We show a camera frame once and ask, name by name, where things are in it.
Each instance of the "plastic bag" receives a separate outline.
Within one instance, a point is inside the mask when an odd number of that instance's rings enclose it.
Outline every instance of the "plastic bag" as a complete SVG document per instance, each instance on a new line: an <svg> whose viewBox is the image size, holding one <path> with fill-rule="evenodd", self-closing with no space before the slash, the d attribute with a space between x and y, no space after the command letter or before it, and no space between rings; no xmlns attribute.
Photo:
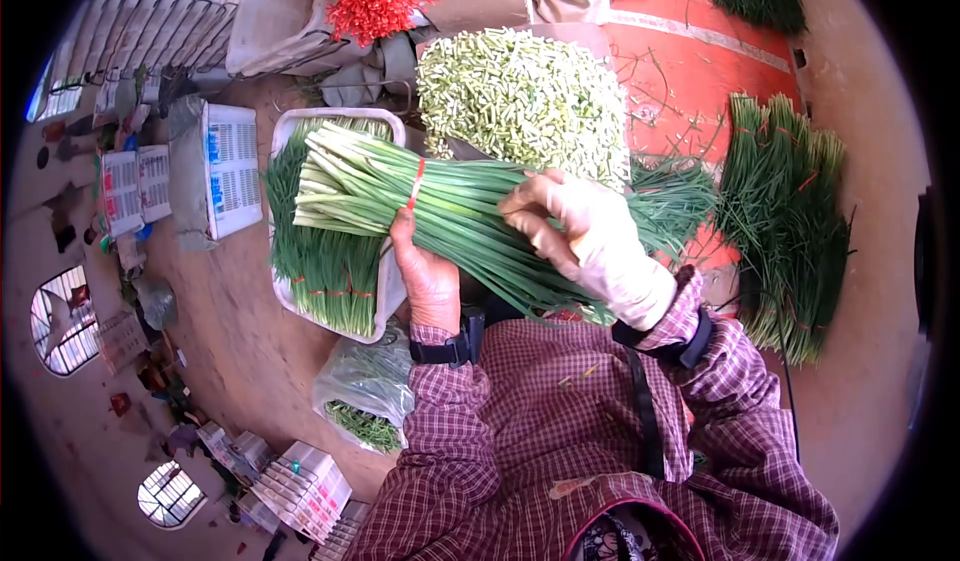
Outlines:
<svg viewBox="0 0 960 561"><path fill-rule="evenodd" d="M177 322L177 297L166 279L137 278L133 284L148 326L160 331Z"/></svg>
<svg viewBox="0 0 960 561"><path fill-rule="evenodd" d="M414 395L407 385L412 365L410 339L394 319L387 322L383 337L374 344L341 338L313 380L313 410L333 423L348 441L382 454L383 449L334 421L327 406L340 400L377 415L396 428L399 446L405 448L403 418L414 409Z"/></svg>

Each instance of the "shoulder strap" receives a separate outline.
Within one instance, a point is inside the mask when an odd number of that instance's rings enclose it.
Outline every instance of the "shoulder strap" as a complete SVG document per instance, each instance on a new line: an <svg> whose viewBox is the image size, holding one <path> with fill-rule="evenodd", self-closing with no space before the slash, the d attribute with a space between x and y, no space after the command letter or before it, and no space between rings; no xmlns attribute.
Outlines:
<svg viewBox="0 0 960 561"><path fill-rule="evenodd" d="M664 479L664 443L657 427L657 414L654 412L654 397L647 383L643 363L636 351L626 348L630 372L633 375L633 405L640 417L640 429L643 433L643 462L640 471L652 477Z"/></svg>

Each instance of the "woman's left hand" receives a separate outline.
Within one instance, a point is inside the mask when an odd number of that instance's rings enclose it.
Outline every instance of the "woman's left hand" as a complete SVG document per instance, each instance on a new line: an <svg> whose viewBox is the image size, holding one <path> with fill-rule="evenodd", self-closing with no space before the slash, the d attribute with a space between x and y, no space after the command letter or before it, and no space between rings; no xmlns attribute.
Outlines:
<svg viewBox="0 0 960 561"><path fill-rule="evenodd" d="M410 301L410 323L460 333L460 274L457 266L413 243L414 212L402 207L390 226L396 266Z"/></svg>

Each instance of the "black cable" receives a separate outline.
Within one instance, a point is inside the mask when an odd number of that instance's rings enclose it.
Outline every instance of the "black cable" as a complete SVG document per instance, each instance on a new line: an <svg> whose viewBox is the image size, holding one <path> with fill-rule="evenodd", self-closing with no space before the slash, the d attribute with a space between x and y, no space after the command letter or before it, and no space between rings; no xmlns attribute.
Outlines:
<svg viewBox="0 0 960 561"><path fill-rule="evenodd" d="M786 338L784 338L784 333L783 333L783 332L784 332L784 326L783 326L783 325L784 325L784 322L781 321L781 311L782 311L782 308L781 308L781 305L780 305L780 301L779 301L779 300L777 299L777 297L774 296L774 294L773 294L772 292L770 292L769 290L764 290L763 288L751 288L751 289L749 289L749 290L744 290L744 291L740 292L739 294L737 294L736 296L734 296L734 297L731 298L730 300L726 301L726 303L723 303L723 304L721 304L720 306L717 306L716 308L714 308L714 311L719 312L720 309L722 309L723 307L727 306L728 304L732 303L733 301L737 300L738 298L742 297L742 296L745 295L745 294L765 294L766 296L769 296L770 299L771 299L771 300L774 302L774 304L776 305L776 311L777 311L777 312L775 313L775 317L777 318L777 319L776 319L776 325L777 325L777 326L776 326L776 332L777 332L776 335L780 338L780 339L779 339L779 342L780 342L780 345L781 345L781 346L780 346L780 352L783 353L783 359L784 359L784 360L783 360L783 366L784 366L784 367L783 367L783 372L784 372L783 375L786 377L786 393L787 393L787 396L790 398L790 415L793 417L793 442L794 442L794 447L796 447L796 449L797 449L797 464L799 464L799 463L800 463L800 462L799 462L799 461L800 461L800 455L799 455L799 454L800 454L800 448L799 448L799 447L800 447L800 441L799 441L799 440L800 440L800 434L799 434L800 431L799 431L798 428L797 428L797 405L794 404L794 402L793 402L793 383L790 382L790 358L789 358L789 356L788 356L788 354L787 354L787 351L786 351Z"/></svg>

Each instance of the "purple checkered shirt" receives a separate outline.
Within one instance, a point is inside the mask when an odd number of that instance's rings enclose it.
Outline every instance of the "purple checkered shirt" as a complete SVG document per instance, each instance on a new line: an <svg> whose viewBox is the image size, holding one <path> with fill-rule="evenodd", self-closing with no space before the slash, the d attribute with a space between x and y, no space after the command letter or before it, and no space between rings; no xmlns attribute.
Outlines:
<svg viewBox="0 0 960 561"><path fill-rule="evenodd" d="M692 338L703 279L687 266L677 280L642 350ZM594 519L625 503L662 559L830 558L837 517L797 463L777 377L738 321L711 316L694 369L639 355L663 480L634 471L641 424L626 351L609 329L505 321L485 332L478 365L414 367L409 447L346 558L567 559ZM426 344L450 336L412 333ZM695 471L692 449L708 458Z"/></svg>

